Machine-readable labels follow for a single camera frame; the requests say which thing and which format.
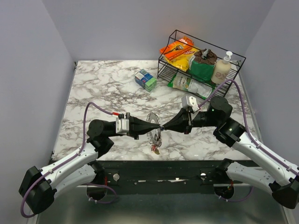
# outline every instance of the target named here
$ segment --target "gray floor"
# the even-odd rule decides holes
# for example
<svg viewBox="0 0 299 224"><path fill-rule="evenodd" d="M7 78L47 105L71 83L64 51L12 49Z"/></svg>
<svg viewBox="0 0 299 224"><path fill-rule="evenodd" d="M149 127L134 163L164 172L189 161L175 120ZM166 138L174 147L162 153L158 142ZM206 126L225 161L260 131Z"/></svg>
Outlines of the gray floor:
<svg viewBox="0 0 299 224"><path fill-rule="evenodd" d="M233 198L249 192L236 189ZM227 203L215 195L127 195L109 205L88 202L86 188L62 195L39 215L38 224L284 224L282 207L258 189L245 202Z"/></svg>

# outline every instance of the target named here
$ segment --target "snack bag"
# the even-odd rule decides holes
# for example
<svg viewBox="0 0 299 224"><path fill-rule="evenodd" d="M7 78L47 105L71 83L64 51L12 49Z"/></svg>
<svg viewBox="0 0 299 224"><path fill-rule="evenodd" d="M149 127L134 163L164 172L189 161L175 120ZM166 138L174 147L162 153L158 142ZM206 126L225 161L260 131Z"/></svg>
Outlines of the snack bag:
<svg viewBox="0 0 299 224"><path fill-rule="evenodd" d="M209 81L213 75L217 55L211 50L200 50L196 52L189 60L189 73L202 82Z"/></svg>
<svg viewBox="0 0 299 224"><path fill-rule="evenodd" d="M182 55L186 51L189 51L194 45L193 41L185 36L179 41L175 41L169 44L167 47L161 48L160 53L161 54L163 53L164 57L171 61L174 58Z"/></svg>
<svg viewBox="0 0 299 224"><path fill-rule="evenodd" d="M196 48L191 48L190 50L186 51L182 55L176 57L172 61L168 60L165 57L165 61L167 61L172 66L181 69L182 71L186 72L189 68L189 59L194 55L195 52L199 51Z"/></svg>
<svg viewBox="0 0 299 224"><path fill-rule="evenodd" d="M168 87L179 90L197 93L201 98L206 99L213 92L213 88L196 81L181 73L173 76L172 80L167 84Z"/></svg>

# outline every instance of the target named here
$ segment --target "green snack bag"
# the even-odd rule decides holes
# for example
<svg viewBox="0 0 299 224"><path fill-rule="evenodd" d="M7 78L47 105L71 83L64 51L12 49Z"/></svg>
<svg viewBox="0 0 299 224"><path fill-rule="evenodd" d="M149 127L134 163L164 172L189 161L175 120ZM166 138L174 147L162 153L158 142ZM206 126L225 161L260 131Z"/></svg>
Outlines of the green snack bag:
<svg viewBox="0 0 299 224"><path fill-rule="evenodd" d="M217 55L210 49L196 52L189 60L189 73L193 78L206 82L213 75Z"/></svg>
<svg viewBox="0 0 299 224"><path fill-rule="evenodd" d="M197 93L203 99L206 99L213 91L213 88L200 83L188 76L177 73L172 80L167 84L168 87L184 90L187 92Z"/></svg>

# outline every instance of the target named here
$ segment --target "small box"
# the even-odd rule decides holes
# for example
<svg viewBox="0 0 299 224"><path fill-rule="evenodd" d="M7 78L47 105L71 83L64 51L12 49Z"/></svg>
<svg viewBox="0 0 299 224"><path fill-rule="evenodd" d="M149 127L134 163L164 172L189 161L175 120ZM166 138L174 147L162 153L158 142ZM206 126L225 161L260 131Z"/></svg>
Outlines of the small box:
<svg viewBox="0 0 299 224"><path fill-rule="evenodd" d="M148 92L152 91L157 84L157 79L144 69L135 75L135 81Z"/></svg>

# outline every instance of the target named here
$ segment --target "orange packaging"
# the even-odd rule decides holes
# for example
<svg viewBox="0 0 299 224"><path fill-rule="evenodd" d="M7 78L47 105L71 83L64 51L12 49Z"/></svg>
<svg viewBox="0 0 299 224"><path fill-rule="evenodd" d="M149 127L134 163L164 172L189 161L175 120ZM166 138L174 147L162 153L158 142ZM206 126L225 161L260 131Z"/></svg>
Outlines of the orange packaging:
<svg viewBox="0 0 299 224"><path fill-rule="evenodd" d="M174 58L180 56L181 54L185 53L186 51L189 51L192 46L194 45L193 41L187 37L183 37L182 39L179 39L179 41L175 41L171 44L169 44L167 47L165 48L161 48L160 49L160 53L162 54L164 51L164 56L168 59L168 60L173 60Z"/></svg>

